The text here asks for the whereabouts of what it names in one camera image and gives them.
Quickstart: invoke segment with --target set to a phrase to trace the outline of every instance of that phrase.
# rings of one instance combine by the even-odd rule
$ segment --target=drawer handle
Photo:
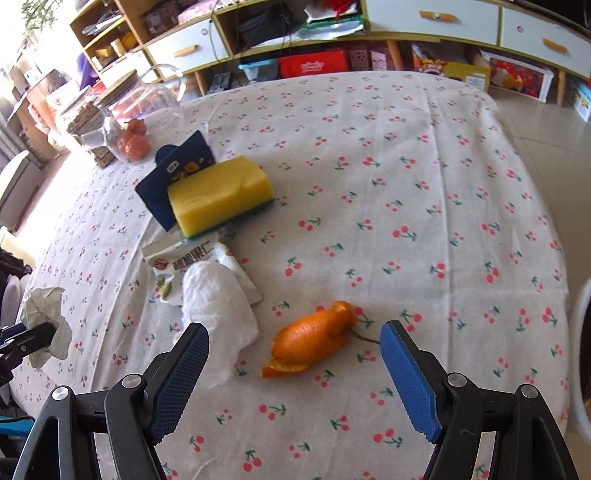
[[[452,14],[428,12],[426,10],[419,10],[418,14],[421,16],[421,18],[426,18],[427,20],[437,20],[440,22],[457,22],[457,17]]]
[[[182,50],[174,52],[173,57],[175,59],[179,57],[186,57],[187,55],[191,55],[191,53],[196,52],[198,48],[199,45],[191,45],[190,47],[183,48]]]
[[[550,50],[554,50],[557,51],[558,53],[561,53],[563,55],[568,54],[569,49],[566,48],[564,45],[561,45],[560,43],[556,43],[552,40],[548,40],[547,38],[542,38],[542,42],[544,43],[544,45],[546,45]]]

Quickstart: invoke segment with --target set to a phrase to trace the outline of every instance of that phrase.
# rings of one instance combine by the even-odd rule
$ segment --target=tablecloth
[[[482,388],[535,384],[564,431],[567,283],[560,242],[495,102],[455,80],[405,72],[282,80],[185,106],[161,144],[201,128],[222,161],[270,177],[265,212],[221,230],[264,297],[261,338],[227,384],[197,387],[158,447],[168,478],[418,479],[432,451],[376,345],[353,339],[292,378],[262,379],[275,332],[333,300],[360,333],[398,319],[421,349]],[[140,249],[163,234],[134,186],[152,168],[96,170],[33,273],[65,288],[66,361],[27,361],[11,383],[36,415],[60,384],[83,393],[142,372],[171,348],[180,309],[160,302]],[[114,478],[105,436],[104,478]],[[483,435],[474,478],[488,475]]]

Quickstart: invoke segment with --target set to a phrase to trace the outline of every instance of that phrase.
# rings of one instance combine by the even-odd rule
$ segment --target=drawer
[[[150,67],[151,65],[146,58],[145,53],[140,50],[116,63],[110,69],[99,73],[99,77],[108,88],[126,73],[129,73],[132,70],[137,70],[138,75],[142,75]],[[155,82],[156,80],[158,80],[158,76],[154,72],[150,72],[144,78],[144,81],[148,83]]]
[[[367,0],[372,31],[462,38],[495,45],[499,7],[476,0]]]
[[[585,77],[591,74],[591,43],[566,28],[503,8],[501,47],[549,61]]]
[[[148,46],[156,63],[168,63],[182,72],[228,56],[220,34],[209,20],[183,28]]]

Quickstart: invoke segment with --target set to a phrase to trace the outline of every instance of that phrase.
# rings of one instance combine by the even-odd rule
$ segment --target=floor
[[[570,106],[557,107],[552,98],[544,105],[503,90],[493,88],[490,93],[554,216],[574,301],[591,277],[591,248],[585,247],[584,240],[586,233],[591,235],[591,123],[584,123]],[[55,225],[60,212],[68,211],[75,201],[70,187],[73,179],[78,183],[81,176],[91,174],[92,168],[89,158],[78,155],[63,157],[50,167],[48,180],[17,234],[30,253],[39,255],[47,246],[49,239],[43,235],[44,229]],[[570,429],[567,443],[580,478],[591,478],[591,446]]]

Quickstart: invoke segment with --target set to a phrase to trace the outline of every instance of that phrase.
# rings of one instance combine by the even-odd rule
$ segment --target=wooden leg
[[[558,71],[558,97],[556,97],[556,104],[562,106],[564,102],[564,91],[566,90],[566,72],[564,70]]]
[[[394,68],[396,70],[404,70],[404,62],[402,61],[402,55],[400,55],[400,48],[398,48],[398,42],[396,40],[386,40],[390,56],[394,62]]]
[[[199,91],[201,91],[201,95],[207,95],[208,85],[205,75],[201,70],[195,72],[195,78],[197,79],[197,85],[199,86]]]

